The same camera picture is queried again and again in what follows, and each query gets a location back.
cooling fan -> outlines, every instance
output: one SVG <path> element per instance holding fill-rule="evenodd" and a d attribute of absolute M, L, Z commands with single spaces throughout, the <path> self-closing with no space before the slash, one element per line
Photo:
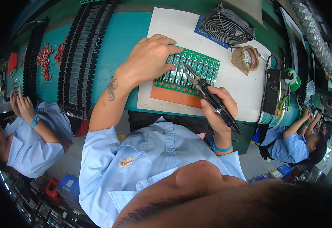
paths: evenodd
<path fill-rule="evenodd" d="M 255 27 L 235 12 L 218 6 L 203 19 L 200 30 L 230 47 L 255 39 Z"/>

pcb panel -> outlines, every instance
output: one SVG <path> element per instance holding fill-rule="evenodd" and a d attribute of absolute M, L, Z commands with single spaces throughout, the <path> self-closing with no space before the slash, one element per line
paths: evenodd
<path fill-rule="evenodd" d="M 155 86 L 165 89 L 177 90 L 179 92 L 202 97 L 203 95 L 195 88 L 184 74 L 181 62 L 189 65 L 200 77 L 214 86 L 217 79 L 220 61 L 198 52 L 184 48 L 181 53 L 170 55 L 166 63 L 173 63 L 176 70 L 167 71 L 155 81 Z"/>

fan guard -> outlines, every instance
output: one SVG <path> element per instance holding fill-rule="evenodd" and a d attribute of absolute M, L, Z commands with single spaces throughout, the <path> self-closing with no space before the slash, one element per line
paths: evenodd
<path fill-rule="evenodd" d="M 231 46 L 246 43 L 251 39 L 239 25 L 223 18 L 206 21 L 204 31 L 213 38 Z"/>

wristband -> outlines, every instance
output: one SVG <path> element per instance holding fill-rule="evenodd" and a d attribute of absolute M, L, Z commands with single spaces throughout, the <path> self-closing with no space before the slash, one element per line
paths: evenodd
<path fill-rule="evenodd" d="M 210 141 L 210 144 L 211 144 L 211 146 L 212 146 L 212 150 L 216 150 L 216 151 L 219 151 L 219 152 L 228 152 L 228 151 L 232 148 L 233 142 L 231 142 L 231 145 L 230 145 L 227 149 L 225 149 L 225 150 L 222 150 L 222 149 L 217 148 L 217 147 L 215 146 L 214 139 L 212 139 L 212 140 Z"/>
<path fill-rule="evenodd" d="M 34 117 L 32 123 L 30 124 L 30 127 L 31 127 L 31 128 L 34 128 L 34 127 L 37 125 L 37 123 L 38 123 L 39 120 L 40 120 L 40 118 L 39 118 L 38 114 L 35 115 L 35 117 Z"/>

workbench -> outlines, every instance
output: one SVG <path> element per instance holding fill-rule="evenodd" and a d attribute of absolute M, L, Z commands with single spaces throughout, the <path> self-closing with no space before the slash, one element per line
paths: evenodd
<path fill-rule="evenodd" d="M 178 10 L 189 11 L 201 15 L 207 14 L 214 8 L 219 1 L 216 0 L 123 0 L 120 1 L 115 13 L 111 17 L 110 23 L 107 27 L 93 81 L 91 106 L 94 106 L 99 99 L 102 92 L 112 79 L 115 70 L 123 62 L 126 61 L 129 53 L 136 43 L 143 37 L 147 37 L 148 28 L 150 25 L 152 11 L 155 6 L 163 8 L 173 8 Z M 78 0 L 62 0 L 48 10 L 44 11 L 38 16 L 35 21 L 43 20 L 49 17 L 49 24 L 42 39 L 42 46 L 48 42 L 55 50 L 55 45 L 63 42 L 63 38 L 68 35 L 74 16 L 76 15 L 80 4 Z M 265 0 L 262 6 L 262 16 L 264 25 L 267 29 L 263 28 L 257 22 L 245 16 L 242 12 L 236 10 L 241 15 L 245 16 L 253 26 L 256 27 L 256 40 L 268 48 L 272 53 L 282 58 L 282 48 L 286 48 L 288 43 L 285 34 L 284 24 L 274 13 L 273 6 Z M 17 78 L 18 85 L 22 86 L 23 68 L 20 68 L 20 61 L 26 49 L 26 42 L 28 34 L 21 34 L 14 41 L 13 45 L 20 46 L 17 58 Z M 43 78 L 42 69 L 38 66 L 37 69 L 37 98 L 42 101 L 57 102 L 57 87 L 58 87 L 58 74 L 59 68 L 52 60 L 50 62 L 50 75 L 52 79 L 46 81 Z M 7 94 L 10 94 L 11 85 L 7 85 Z M 145 109 L 137 108 L 138 87 L 133 89 L 129 95 L 125 105 L 126 110 L 154 112 Z M 291 108 L 285 113 L 285 116 L 280 125 L 291 125 L 298 115 L 298 108 L 294 94 L 291 96 Z M 163 112 L 164 114 L 177 115 L 177 113 Z M 267 119 L 269 116 L 264 114 L 261 120 Z M 244 154 L 250 144 L 252 134 L 255 127 L 246 122 L 240 124 L 242 136 L 239 137 L 239 143 L 233 145 L 235 150 L 240 154 Z"/>

